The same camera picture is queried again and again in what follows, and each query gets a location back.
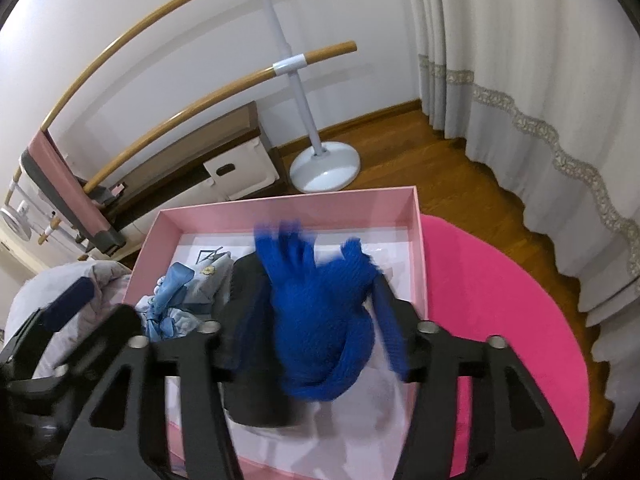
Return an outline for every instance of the wooden barre rail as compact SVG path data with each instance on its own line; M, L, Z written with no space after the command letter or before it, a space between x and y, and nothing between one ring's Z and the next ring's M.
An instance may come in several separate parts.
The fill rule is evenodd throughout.
M304 56L306 59L307 65L318 63L320 61L324 61L326 59L330 59L332 57L341 56L343 54L348 54L350 52L355 52L358 49L356 43L354 41L347 41L345 43L338 43L331 46L326 46L324 48L320 48L317 50L311 50L309 52L305 52ZM268 81L269 79L273 79L277 76L276 71L273 66L268 68L263 68L261 70L257 70L249 75L241 77L227 85L224 85L222 88L204 96L203 98L197 100L192 103L184 110L178 112L173 117L167 119L166 121L158 124L151 130L149 130L144 136L140 137L136 142L130 145L126 150L121 152L118 156L112 159L106 166L104 166L91 180L89 180L84 185L84 192L86 194L91 193L100 183L105 180L108 176L110 176L114 171L116 171L119 167L125 164L128 160L130 160L133 156L139 153L141 150L146 148L155 140L158 140L168 131L174 129L176 126L179 126L184 121L191 119L193 116L201 113L207 108L212 107L213 105L222 102L229 97L233 97L240 92L247 90L253 86L256 86L262 82ZM58 217L54 217L49 226L51 230L55 230L60 225L60 219ZM40 235L38 239L38 243L42 245L49 237L48 233L43 233Z
M158 7L152 13L146 15L142 20L137 22L133 27L127 30L124 34L122 34L119 38L117 38L113 43L111 43L107 48L105 48L100 55L94 59L94 61L87 66L82 73L76 78L76 80L71 84L71 86L65 91L56 105L52 108L52 110L45 117L42 125L40 126L41 131L46 131L56 117L62 111L62 108L71 100L71 98L78 92L80 87L87 82L87 80L102 66L104 65L113 55L119 51L123 46L125 46L129 41L133 40L137 35L151 27L154 23L158 22L166 15L174 12L174 10L179 9L181 6L189 3L192 0L171 0L170 2L165 3L162 7ZM22 171L20 168L16 171L16 174L20 174ZM13 191L10 189L6 197L4 199L4 203L6 205L11 201L11 197L13 195Z

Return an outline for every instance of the white curtain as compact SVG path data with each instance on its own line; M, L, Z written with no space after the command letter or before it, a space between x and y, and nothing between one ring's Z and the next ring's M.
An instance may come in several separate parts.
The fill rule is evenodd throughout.
M640 38L617 0L412 0L420 96L549 235L601 324L618 433L640 402Z

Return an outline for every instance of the silver bolt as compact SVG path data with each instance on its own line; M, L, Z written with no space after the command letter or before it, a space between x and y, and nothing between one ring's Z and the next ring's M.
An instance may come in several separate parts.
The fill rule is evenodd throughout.
M422 332L423 334L435 334L439 331L440 327L433 321L421 321L418 323L418 332Z
M486 341L489 343L489 345L497 349L503 349L509 346L507 340L501 335L492 335Z
M144 348L149 344L149 338L145 335L135 335L127 343L131 348Z
M66 375L68 371L69 371L69 365L60 365L60 366L56 366L56 369L53 370L53 374L56 377L62 377Z
M201 334L215 334L218 330L220 330L220 323L217 321L205 321L198 327L198 332Z

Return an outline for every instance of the open storage box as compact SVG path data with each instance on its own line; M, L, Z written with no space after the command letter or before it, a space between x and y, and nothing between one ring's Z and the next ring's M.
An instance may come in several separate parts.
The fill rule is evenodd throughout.
M255 250L254 227L299 221L316 234L316 260L359 237L395 295L427 314L424 250L415 187L259 198L159 212L134 268L125 303L151 295L174 262L193 266L224 247L234 259ZM228 419L246 478L391 478L413 409L412 389L390 370L380 334L356 383L332 402L310 402L291 428L250 428ZM177 380L168 380L168 437L176 470L184 466Z

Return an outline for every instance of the pink round rug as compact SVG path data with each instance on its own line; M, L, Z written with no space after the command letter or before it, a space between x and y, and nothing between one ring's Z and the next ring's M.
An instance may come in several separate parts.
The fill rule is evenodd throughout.
M422 215L422 235L429 318L458 337L504 336L579 457L589 421L587 368L554 300L513 260L441 218ZM452 474L465 469L469 435L468 383L461 386Z

